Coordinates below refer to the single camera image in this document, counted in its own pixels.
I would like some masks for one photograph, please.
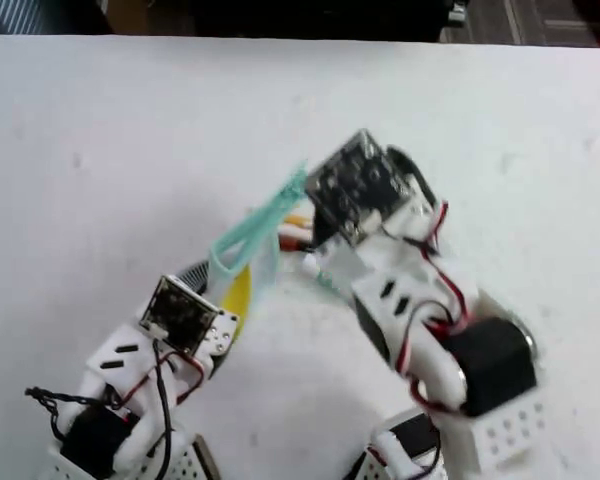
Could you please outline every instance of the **mounting hole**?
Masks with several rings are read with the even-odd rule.
[[[400,297],[398,301],[398,305],[396,305],[396,309],[393,311],[393,314],[397,317],[398,315],[402,315],[404,311],[407,309],[407,305],[409,305],[409,297]]]
[[[391,295],[391,292],[393,291],[393,287],[396,286],[396,282],[394,280],[389,280],[385,285],[384,288],[382,289],[382,292],[380,293],[380,298],[386,298],[389,295]]]
[[[137,352],[138,345],[120,345],[116,348],[116,353]]]
[[[102,370],[108,370],[111,368],[120,368],[120,367],[124,367],[124,362],[122,360],[114,360],[111,362],[102,362],[100,364],[100,368]]]

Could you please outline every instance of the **robotic arm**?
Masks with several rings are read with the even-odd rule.
[[[348,478],[428,477],[440,454],[452,480],[520,473],[514,460],[545,428],[536,345],[443,254],[448,204],[406,155],[364,130],[309,175],[307,193],[315,236],[327,239],[315,262],[420,407],[374,431]],[[427,452],[433,463],[421,465]]]

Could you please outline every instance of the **electronic component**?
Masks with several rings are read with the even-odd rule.
[[[307,195],[331,226],[356,246],[413,192],[367,130],[360,130],[307,178]]]
[[[73,422],[60,454],[93,478],[109,478],[113,457],[137,420],[133,415],[122,419],[104,406],[88,407]]]
[[[480,320],[439,341],[466,377],[462,409],[469,417],[483,415],[537,384],[531,348],[524,333],[508,320]]]
[[[140,326],[171,347],[193,355],[220,311],[183,281],[163,276]]]

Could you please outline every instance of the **cable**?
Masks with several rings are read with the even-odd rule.
[[[67,395],[66,393],[54,393],[40,387],[27,388],[24,391],[24,395],[25,397],[31,397],[34,400],[37,400],[37,402],[51,414],[51,431],[53,432],[53,436],[61,442],[64,442],[65,436],[58,428],[58,401],[98,407],[107,406],[105,402],[96,400],[95,398]]]
[[[440,454],[442,453],[442,441],[440,439],[440,430],[438,430],[433,425],[433,423],[431,424],[431,426],[436,431],[436,453],[435,453],[435,456],[433,457],[433,461],[431,462],[431,465],[428,465],[420,473],[412,475],[407,480],[420,480],[422,478],[428,477],[429,475],[431,475],[433,473],[435,468],[438,466],[438,462],[440,461]]]
[[[424,179],[424,176],[422,175],[422,172],[420,172],[420,169],[416,163],[406,154],[393,146],[387,148],[387,155],[393,160],[396,166],[402,170],[403,173],[406,175],[413,175],[416,178],[424,198],[426,198],[427,202],[429,202],[429,205],[433,207],[436,204],[436,196],[433,194],[431,187],[429,187],[429,184]]]
[[[156,359],[156,383],[158,393],[160,394],[160,404],[162,405],[162,414],[164,415],[164,459],[156,475],[155,480],[163,480],[169,469],[171,461],[171,413],[169,412],[169,403],[167,401],[167,391],[164,387],[162,378],[162,369],[160,368],[160,351],[158,350],[158,340],[153,341],[153,354]]]
[[[396,237],[395,235],[389,233],[384,227],[384,225],[380,226],[380,231],[385,237],[389,237],[392,240],[396,240],[398,242],[405,242],[408,245],[411,245],[412,247],[416,247],[418,249],[425,249],[431,255],[438,255],[438,251],[434,247],[429,245],[426,241],[416,240],[415,238],[411,237]]]
[[[420,393],[420,379],[416,376],[411,376],[411,385],[409,386],[409,391],[413,399],[425,410],[439,412],[439,413],[453,413],[453,410],[450,410],[445,404],[440,402],[430,402],[426,398],[422,396]]]
[[[396,360],[395,364],[395,369],[398,373],[403,372],[407,368],[407,365],[403,364],[405,363],[407,359],[407,353],[409,352],[409,330],[411,329],[411,325],[416,317],[416,313],[418,313],[422,307],[426,307],[428,305],[435,305],[442,308],[447,315],[447,321],[450,323],[453,322],[453,317],[449,309],[437,300],[424,300],[413,307],[413,310],[411,310],[411,315],[409,315],[409,320],[407,321],[407,326],[404,329],[404,335],[402,336],[402,348],[400,349],[400,353],[398,354],[398,359]]]

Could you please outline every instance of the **black wire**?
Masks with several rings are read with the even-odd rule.
[[[64,442],[65,436],[58,428],[58,401],[79,403],[89,406],[107,406],[108,404],[90,397],[81,397],[79,395],[67,395],[66,393],[54,393],[40,387],[27,388],[24,391],[26,397],[31,397],[40,405],[47,409],[51,414],[51,432],[61,442]]]
[[[426,466],[420,473],[412,475],[407,480],[420,480],[422,478],[428,477],[438,466],[438,462],[440,461],[440,454],[442,452],[442,441],[440,440],[440,430],[434,427],[433,424],[431,424],[431,426],[436,431],[436,454],[433,457],[433,461],[430,465]]]
[[[167,391],[162,379],[162,370],[160,368],[160,351],[158,350],[158,340],[153,341],[153,353],[156,357],[156,377],[158,384],[158,393],[160,394],[160,404],[164,415],[164,459],[158,471],[155,480],[163,480],[169,470],[169,461],[171,460],[171,414],[169,413],[169,404],[167,402]]]
[[[411,160],[408,155],[401,152],[396,147],[388,147],[387,155],[389,155],[389,157],[398,166],[398,168],[403,171],[403,173],[411,174],[416,177],[416,181],[420,185],[420,190],[422,190],[424,198],[427,199],[427,202],[429,202],[429,205],[431,205],[433,208],[433,206],[436,204],[436,196],[433,194],[431,187],[429,187],[429,184],[424,179],[424,175],[422,175],[418,165],[416,165],[416,163]]]

